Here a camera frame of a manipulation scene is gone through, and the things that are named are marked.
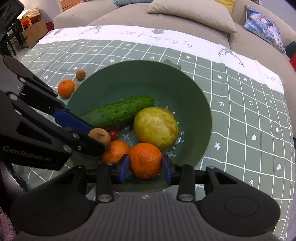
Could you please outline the light blue cushion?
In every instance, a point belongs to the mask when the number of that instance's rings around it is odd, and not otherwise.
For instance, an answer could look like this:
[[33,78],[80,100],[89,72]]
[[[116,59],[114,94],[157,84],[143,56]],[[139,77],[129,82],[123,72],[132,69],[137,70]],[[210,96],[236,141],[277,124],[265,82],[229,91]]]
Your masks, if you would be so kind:
[[117,6],[126,6],[129,4],[151,3],[153,0],[114,0],[113,3]]

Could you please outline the yellow-green round fruit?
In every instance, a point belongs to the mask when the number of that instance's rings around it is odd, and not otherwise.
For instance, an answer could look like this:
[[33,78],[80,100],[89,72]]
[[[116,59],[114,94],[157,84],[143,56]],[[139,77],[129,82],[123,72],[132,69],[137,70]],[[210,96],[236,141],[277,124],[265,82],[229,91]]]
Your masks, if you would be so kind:
[[139,111],[134,118],[133,131],[139,142],[152,144],[161,151],[173,145],[179,136],[176,119],[160,107]]

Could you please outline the blue patterned cushion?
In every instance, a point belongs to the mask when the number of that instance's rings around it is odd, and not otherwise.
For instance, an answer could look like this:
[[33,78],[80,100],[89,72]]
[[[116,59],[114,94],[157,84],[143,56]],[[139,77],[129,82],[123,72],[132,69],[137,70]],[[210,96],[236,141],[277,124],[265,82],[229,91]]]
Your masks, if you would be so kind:
[[273,45],[281,53],[285,53],[285,48],[280,36],[280,30],[276,23],[269,17],[246,4],[246,21],[244,27],[255,35],[264,39],[269,44]]

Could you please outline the red box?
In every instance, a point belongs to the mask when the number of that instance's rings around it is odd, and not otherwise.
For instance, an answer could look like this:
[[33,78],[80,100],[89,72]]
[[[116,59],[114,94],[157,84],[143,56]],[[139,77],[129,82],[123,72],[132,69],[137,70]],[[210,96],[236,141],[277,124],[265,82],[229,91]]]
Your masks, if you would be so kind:
[[296,71],[296,53],[294,53],[293,56],[291,56],[290,64],[293,67],[293,69]]

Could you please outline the orange tangerine back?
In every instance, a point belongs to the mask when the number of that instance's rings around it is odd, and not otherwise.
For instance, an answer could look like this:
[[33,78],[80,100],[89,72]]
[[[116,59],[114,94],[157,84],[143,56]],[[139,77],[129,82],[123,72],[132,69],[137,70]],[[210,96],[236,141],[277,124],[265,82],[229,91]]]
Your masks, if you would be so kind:
[[69,98],[74,92],[75,84],[72,80],[62,80],[58,85],[58,94],[61,98]]

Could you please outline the green colander bowl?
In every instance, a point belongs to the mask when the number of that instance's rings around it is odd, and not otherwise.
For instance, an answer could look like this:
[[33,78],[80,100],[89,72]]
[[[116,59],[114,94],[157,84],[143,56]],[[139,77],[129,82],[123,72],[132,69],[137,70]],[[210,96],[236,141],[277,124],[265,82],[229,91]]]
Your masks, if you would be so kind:
[[86,176],[97,194],[153,192],[175,187],[194,195],[203,176],[195,166],[212,133],[203,91],[175,67],[125,61],[91,75],[72,94],[70,112],[88,124],[86,135],[103,142]]

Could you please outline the brown longan back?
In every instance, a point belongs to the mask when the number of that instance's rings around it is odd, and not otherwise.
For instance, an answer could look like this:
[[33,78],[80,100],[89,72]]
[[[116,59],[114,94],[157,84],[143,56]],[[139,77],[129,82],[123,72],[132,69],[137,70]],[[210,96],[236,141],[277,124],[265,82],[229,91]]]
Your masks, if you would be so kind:
[[75,75],[76,75],[76,79],[78,81],[82,81],[82,80],[84,80],[86,78],[86,72],[85,72],[84,69],[78,69],[76,71]]

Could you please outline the green cucumber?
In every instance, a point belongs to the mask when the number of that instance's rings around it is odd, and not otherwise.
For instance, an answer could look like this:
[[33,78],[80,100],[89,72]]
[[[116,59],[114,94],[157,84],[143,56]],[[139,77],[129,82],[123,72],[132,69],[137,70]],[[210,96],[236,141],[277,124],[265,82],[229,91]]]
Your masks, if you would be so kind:
[[135,96],[90,110],[82,114],[80,118],[94,128],[107,130],[123,127],[130,123],[140,110],[149,107],[154,107],[153,97]]

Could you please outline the red cherry tomato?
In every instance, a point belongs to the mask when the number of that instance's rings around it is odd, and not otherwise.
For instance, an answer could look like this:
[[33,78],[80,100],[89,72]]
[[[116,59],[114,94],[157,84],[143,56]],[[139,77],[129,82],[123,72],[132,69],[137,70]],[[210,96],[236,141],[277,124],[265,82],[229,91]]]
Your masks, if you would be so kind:
[[108,133],[110,135],[110,141],[113,142],[115,140],[118,140],[119,138],[119,130],[117,128],[112,128],[108,130]]

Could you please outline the orange tangerine front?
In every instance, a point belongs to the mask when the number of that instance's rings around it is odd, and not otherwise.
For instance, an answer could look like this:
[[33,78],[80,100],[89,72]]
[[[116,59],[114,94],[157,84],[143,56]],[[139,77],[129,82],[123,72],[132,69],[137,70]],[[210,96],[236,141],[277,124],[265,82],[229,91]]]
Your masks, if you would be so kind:
[[162,171],[162,154],[160,150],[149,143],[139,143],[128,153],[129,169],[140,179],[153,179]]

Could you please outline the yellow cushion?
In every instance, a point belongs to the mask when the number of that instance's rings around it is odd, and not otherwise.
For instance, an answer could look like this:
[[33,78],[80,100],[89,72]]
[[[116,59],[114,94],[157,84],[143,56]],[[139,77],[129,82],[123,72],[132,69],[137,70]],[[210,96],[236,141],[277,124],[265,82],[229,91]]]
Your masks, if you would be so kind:
[[224,5],[229,10],[229,13],[232,14],[234,5],[235,5],[235,0],[215,0],[215,1]]

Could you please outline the brown longan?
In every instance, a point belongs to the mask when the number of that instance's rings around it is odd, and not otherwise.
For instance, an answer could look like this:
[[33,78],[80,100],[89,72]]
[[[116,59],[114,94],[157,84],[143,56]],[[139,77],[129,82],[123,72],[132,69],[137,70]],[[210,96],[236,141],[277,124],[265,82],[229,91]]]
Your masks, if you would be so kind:
[[102,128],[93,128],[89,133],[88,136],[99,141],[100,143],[104,144],[106,148],[110,146],[111,143],[111,136],[110,134]]
[[85,72],[84,69],[78,69],[76,71],[75,75],[76,75],[76,79],[78,81],[82,81],[82,80],[84,80],[86,78],[86,72]]
[[80,86],[80,83],[75,84],[74,89],[76,90]]

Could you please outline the beige sofa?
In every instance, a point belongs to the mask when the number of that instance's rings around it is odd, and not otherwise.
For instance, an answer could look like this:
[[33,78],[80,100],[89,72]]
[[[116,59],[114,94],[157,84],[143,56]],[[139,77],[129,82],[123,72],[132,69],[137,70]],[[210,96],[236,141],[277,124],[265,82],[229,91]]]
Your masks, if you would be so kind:
[[235,2],[231,17],[236,25],[237,33],[233,34],[224,33],[179,16],[149,14],[147,13],[148,3],[116,6],[113,1],[82,2],[57,15],[54,28],[130,25],[179,31],[221,44],[238,54],[257,60],[281,78],[292,128],[295,129],[295,70],[286,54],[282,54],[271,44],[244,28],[246,4],[256,8],[277,24],[285,46],[295,40],[295,30],[292,27],[273,12],[252,1]]

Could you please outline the orange tangerine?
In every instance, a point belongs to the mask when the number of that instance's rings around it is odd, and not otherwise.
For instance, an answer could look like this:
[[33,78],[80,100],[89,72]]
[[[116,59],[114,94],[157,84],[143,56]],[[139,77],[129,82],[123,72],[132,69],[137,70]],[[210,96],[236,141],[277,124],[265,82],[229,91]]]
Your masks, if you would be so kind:
[[61,98],[69,98],[74,92],[75,84],[72,80],[62,80],[58,85],[58,94]]
[[129,169],[140,179],[153,179],[162,171],[162,154],[160,150],[149,143],[139,143],[128,153]]
[[115,140],[110,143],[101,157],[102,163],[118,163],[124,154],[130,152],[131,147],[124,141]]

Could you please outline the cardboard box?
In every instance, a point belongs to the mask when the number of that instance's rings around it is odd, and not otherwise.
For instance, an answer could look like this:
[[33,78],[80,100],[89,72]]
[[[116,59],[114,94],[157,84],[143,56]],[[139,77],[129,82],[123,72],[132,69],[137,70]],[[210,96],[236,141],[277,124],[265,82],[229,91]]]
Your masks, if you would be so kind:
[[47,33],[48,29],[44,20],[36,22],[22,32],[23,37],[30,48],[34,47],[34,45],[36,45]]

